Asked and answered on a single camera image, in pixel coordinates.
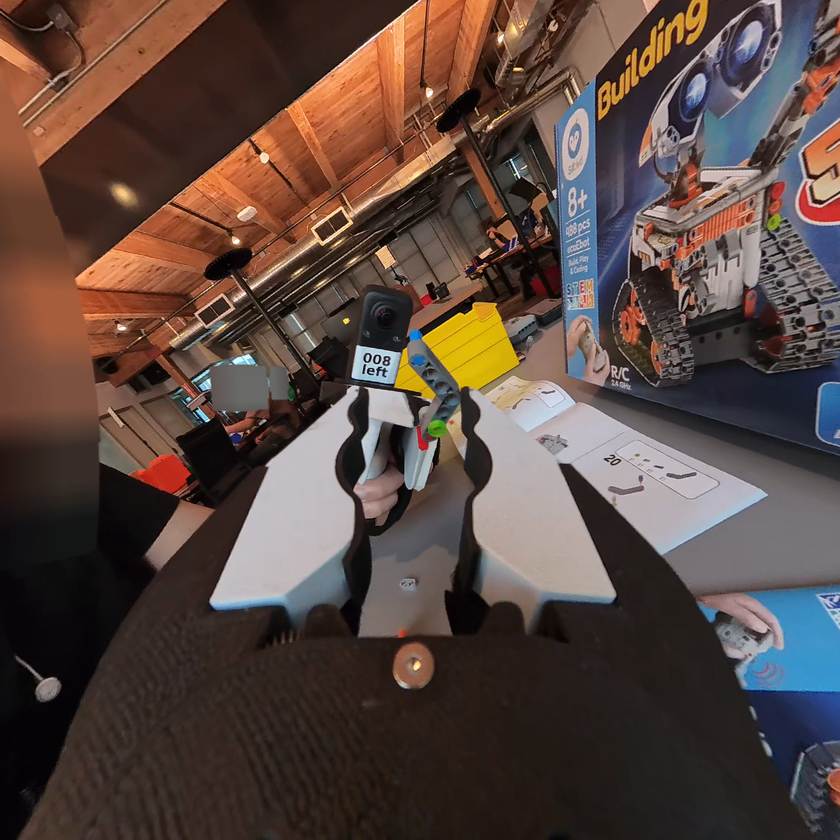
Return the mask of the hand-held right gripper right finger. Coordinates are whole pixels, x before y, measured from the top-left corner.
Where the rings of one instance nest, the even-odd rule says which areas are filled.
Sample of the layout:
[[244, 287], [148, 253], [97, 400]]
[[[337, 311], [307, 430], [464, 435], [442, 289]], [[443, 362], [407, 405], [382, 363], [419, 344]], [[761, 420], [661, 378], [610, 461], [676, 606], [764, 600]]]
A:
[[546, 604], [610, 605], [615, 587], [556, 458], [480, 392], [461, 392], [465, 501], [446, 591], [453, 635], [477, 634], [492, 606], [519, 609], [524, 630]]

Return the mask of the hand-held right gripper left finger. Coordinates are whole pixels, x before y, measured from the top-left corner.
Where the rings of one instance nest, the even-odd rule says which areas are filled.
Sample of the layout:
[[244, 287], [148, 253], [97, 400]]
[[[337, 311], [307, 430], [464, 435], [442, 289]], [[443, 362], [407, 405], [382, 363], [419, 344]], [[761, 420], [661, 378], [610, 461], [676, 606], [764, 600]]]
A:
[[371, 544], [354, 487], [365, 472], [367, 389], [345, 395], [272, 459], [210, 597], [216, 611], [282, 607], [301, 628], [315, 606], [360, 631]]

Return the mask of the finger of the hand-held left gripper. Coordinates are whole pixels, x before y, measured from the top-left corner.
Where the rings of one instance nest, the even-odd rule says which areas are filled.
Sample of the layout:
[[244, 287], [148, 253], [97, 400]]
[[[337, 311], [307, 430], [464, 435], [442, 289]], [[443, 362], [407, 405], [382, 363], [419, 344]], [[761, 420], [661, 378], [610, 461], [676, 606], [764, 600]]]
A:
[[418, 422], [402, 436], [404, 485], [408, 490], [423, 490], [438, 452], [438, 438], [424, 431]]
[[412, 428], [419, 425], [422, 397], [413, 392], [365, 388], [368, 394], [368, 429], [382, 424]]

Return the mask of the grey building-brick beam assembly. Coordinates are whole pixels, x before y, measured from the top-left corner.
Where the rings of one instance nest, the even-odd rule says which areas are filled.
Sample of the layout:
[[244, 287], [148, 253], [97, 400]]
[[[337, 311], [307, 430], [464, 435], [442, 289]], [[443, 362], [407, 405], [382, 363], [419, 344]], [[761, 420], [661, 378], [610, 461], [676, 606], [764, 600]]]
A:
[[454, 376], [425, 343], [420, 331], [409, 332], [406, 355], [411, 369], [434, 394], [417, 432], [418, 439], [423, 440], [424, 445], [431, 444], [446, 434], [449, 420], [459, 409], [459, 386]]

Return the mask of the person's left hand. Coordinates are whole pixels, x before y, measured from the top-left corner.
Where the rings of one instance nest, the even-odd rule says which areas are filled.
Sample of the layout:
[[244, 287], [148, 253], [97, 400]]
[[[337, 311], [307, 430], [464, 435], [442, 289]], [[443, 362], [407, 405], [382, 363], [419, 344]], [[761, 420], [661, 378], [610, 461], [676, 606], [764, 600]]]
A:
[[398, 491], [403, 485], [403, 473], [392, 460], [379, 476], [356, 484], [353, 493], [362, 505], [364, 519], [375, 521], [388, 514], [396, 505]]

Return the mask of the yellow plastic bin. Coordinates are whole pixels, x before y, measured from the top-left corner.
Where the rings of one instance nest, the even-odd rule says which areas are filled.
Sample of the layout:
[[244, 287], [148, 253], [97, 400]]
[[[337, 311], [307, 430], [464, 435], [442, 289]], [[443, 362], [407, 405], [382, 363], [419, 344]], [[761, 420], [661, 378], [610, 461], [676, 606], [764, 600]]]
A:
[[459, 386], [480, 389], [519, 365], [495, 302], [437, 303], [414, 315], [410, 327], [423, 332]]

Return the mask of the black office chair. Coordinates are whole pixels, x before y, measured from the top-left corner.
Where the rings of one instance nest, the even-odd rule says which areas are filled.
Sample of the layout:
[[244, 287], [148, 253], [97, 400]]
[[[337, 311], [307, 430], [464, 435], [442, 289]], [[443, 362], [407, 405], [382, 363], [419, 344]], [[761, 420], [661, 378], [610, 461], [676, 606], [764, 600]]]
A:
[[217, 416], [176, 436], [175, 441], [213, 508], [223, 503], [253, 470]]

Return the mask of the black steel column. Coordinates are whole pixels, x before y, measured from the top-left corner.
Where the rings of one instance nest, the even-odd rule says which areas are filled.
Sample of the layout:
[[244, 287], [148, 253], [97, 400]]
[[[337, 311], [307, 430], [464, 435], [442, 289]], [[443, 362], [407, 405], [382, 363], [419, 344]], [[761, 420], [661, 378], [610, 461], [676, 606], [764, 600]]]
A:
[[304, 359], [296, 345], [284, 332], [280, 323], [270, 314], [262, 300], [259, 299], [254, 289], [247, 282], [244, 269], [252, 260], [253, 256], [254, 253], [249, 247], [232, 248], [226, 253], [210, 261], [205, 267], [203, 275], [205, 279], [212, 282], [224, 280], [227, 277], [231, 277], [236, 281], [240, 290], [244, 292], [246, 297], [259, 312], [262, 319], [268, 323], [273, 333], [287, 347], [287, 350], [294, 360], [298, 362], [303, 380], [313, 389], [313, 391], [315, 391], [315, 393], [319, 394], [320, 383], [312, 372], [309, 363]]
[[531, 267], [541, 279], [543, 288], [549, 292], [551, 291], [549, 280], [544, 274], [539, 258], [535, 254], [533, 247], [531, 247], [531, 240], [521, 225], [519, 217], [514, 213], [507, 195], [501, 190], [499, 181], [496, 178], [487, 157], [481, 149], [476, 133], [471, 128], [469, 115], [473, 111], [477, 110], [478, 105], [480, 104], [480, 97], [481, 91], [478, 88], [471, 87], [462, 92], [451, 104], [447, 106], [446, 110], [436, 121], [435, 128], [441, 135], [452, 133], [457, 127], [462, 129], [468, 147], [472, 152], [472, 157], [469, 157], [468, 155], [466, 156], [468, 163], [470, 165], [473, 163], [478, 164], [479, 169], [485, 176], [485, 181], [487, 181], [491, 186], [491, 190], [497, 199], [497, 203], [500, 204], [504, 214], [507, 215], [508, 220], [515, 228], [518, 242], [525, 251]]

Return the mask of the white instruction manual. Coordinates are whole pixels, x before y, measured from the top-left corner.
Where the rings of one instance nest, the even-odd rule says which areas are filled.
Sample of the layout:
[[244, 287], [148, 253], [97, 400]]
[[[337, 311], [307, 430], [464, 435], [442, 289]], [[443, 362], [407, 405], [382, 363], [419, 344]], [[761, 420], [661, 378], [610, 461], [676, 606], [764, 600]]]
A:
[[767, 493], [638, 432], [551, 381], [508, 377], [487, 399], [572, 466], [661, 554]]

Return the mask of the orange plastic object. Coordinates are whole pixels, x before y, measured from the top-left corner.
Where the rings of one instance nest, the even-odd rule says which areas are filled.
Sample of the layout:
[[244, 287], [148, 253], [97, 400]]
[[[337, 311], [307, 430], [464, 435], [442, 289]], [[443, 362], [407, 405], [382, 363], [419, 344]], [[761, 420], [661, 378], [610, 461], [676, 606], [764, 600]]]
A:
[[178, 498], [192, 481], [190, 470], [176, 454], [158, 456], [149, 467], [135, 470], [130, 476]]

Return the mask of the blue booklet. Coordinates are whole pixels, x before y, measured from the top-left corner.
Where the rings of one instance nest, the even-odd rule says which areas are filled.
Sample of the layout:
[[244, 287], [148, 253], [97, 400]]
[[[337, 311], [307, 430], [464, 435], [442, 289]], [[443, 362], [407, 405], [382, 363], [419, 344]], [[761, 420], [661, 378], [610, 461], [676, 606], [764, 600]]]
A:
[[816, 838], [839, 838], [838, 586], [707, 595], [698, 606], [792, 804]]

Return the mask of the person's dark clothing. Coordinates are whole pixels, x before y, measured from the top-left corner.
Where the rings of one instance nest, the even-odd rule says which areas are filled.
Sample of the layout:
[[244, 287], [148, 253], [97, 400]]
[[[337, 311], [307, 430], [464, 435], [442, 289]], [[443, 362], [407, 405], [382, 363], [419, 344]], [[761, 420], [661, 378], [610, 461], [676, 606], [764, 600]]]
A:
[[[91, 678], [152, 579], [121, 580], [98, 554], [2, 573], [2, 838], [32, 815]], [[15, 655], [59, 678], [55, 700], [36, 701]]]

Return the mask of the blue robot kit box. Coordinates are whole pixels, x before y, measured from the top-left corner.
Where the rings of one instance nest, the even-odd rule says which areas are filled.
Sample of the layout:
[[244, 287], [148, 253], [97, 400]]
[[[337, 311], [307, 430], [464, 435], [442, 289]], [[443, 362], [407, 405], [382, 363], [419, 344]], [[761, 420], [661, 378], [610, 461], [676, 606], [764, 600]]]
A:
[[569, 376], [838, 455], [838, 9], [659, 2], [556, 123]]

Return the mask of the silver air duct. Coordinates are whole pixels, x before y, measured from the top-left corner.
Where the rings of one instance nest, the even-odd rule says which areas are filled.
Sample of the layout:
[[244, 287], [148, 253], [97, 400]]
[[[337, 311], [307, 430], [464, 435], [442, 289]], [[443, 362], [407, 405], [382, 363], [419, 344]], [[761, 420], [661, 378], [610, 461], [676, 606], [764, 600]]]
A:
[[[481, 143], [565, 91], [581, 91], [578, 76], [572, 68], [556, 73], [519, 104], [494, 119], [485, 116], [472, 122], [471, 128]], [[393, 226], [394, 214], [419, 195], [427, 181], [442, 176], [444, 168], [463, 144], [467, 141], [460, 127], [442, 135], [425, 152], [399, 167], [374, 190], [363, 194], [356, 204], [350, 208], [338, 208], [332, 217], [343, 222], [343, 226], [330, 241], [321, 241], [312, 230], [267, 268], [247, 277], [248, 284], [269, 313], [275, 319], [283, 318], [287, 310], [293, 310], [301, 301], [315, 294], [319, 283], [329, 284], [334, 274], [342, 274], [344, 268], [340, 268], [340, 261], [343, 258], [357, 256], [362, 249], [377, 250], [379, 246], [376, 242]], [[412, 197], [399, 204], [400, 197], [407, 194]], [[231, 343], [239, 334], [264, 321], [243, 291], [235, 293], [230, 300], [231, 309], [213, 324], [206, 325], [195, 317], [186, 329], [174, 336], [170, 350], [188, 350], [205, 340]]]

